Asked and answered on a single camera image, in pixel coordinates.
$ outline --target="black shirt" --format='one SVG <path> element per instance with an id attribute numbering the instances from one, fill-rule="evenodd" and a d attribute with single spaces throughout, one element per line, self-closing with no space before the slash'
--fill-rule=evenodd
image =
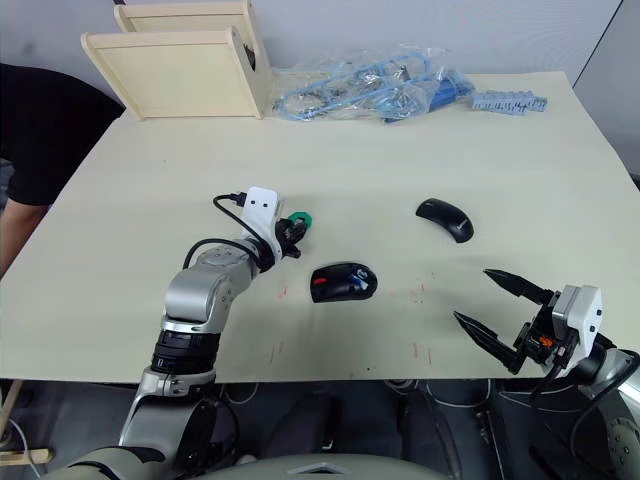
<path id="1" fill-rule="evenodd" d="M 2 150 L 15 173 L 9 198 L 50 205 L 123 108 L 99 90 L 50 70 L 0 64 Z"/>

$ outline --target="gray wall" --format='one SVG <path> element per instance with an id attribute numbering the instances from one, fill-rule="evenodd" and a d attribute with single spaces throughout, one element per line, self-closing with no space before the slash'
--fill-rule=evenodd
<path id="1" fill-rule="evenodd" d="M 575 91 L 627 169 L 640 175 L 640 0 L 624 0 Z"/>
<path id="2" fill-rule="evenodd" d="M 131 0 L 157 3 L 179 0 Z M 440 46 L 466 72 L 582 70 L 619 0 L 253 0 L 275 66 L 332 47 Z M 80 34 L 115 32 L 111 0 L 0 0 L 0 59 L 107 85 Z"/>

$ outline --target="beige table surface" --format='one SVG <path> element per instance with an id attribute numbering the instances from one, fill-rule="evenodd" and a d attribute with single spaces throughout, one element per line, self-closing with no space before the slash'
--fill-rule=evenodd
<path id="1" fill-rule="evenodd" d="M 0 284 L 0 377 L 138 381 L 187 249 L 239 236 L 211 198 L 251 185 L 314 223 L 302 258 L 236 299 L 219 381 L 507 376 L 451 311 L 511 344 L 536 308 L 483 268 L 601 287 L 603 333 L 640 348 L 640 194 L 614 150 L 563 74 L 472 78 L 479 90 L 531 89 L 548 109 L 515 117 L 459 104 L 393 125 L 125 113 Z M 456 244 L 417 218 L 428 197 L 467 212 L 473 239 Z M 312 270 L 340 260 L 370 266 L 378 291 L 314 305 Z M 521 374 L 540 370 L 528 362 Z"/>

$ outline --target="computer mouse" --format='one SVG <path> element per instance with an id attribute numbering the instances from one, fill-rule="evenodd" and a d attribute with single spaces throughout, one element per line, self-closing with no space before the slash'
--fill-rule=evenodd
<path id="1" fill-rule="evenodd" d="M 420 204 L 416 215 L 441 225 L 458 243 L 464 243 L 473 237 L 473 225 L 469 217 L 450 203 L 429 198 Z"/>
<path id="2" fill-rule="evenodd" d="M 366 265 L 336 263 L 315 270 L 310 287 L 314 303 L 365 300 L 378 288 L 378 279 Z"/>

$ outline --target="white bracket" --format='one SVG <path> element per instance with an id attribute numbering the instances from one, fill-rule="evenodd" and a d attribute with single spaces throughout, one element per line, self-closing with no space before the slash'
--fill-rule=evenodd
<path id="1" fill-rule="evenodd" d="M 282 260 L 282 247 L 276 238 L 276 222 L 280 218 L 283 203 L 278 192 L 251 187 L 247 191 L 241 217 L 269 244 L 275 263 Z M 253 238 L 253 235 L 246 229 L 242 229 L 241 237 Z"/>
<path id="2" fill-rule="evenodd" d="M 553 307 L 554 324 L 565 323 L 568 327 L 577 330 L 579 336 L 578 345 L 566 371 L 571 370 L 591 353 L 593 342 L 602 323 L 602 312 L 602 291 L 599 288 L 588 285 L 582 287 L 567 285 L 562 290 Z"/>

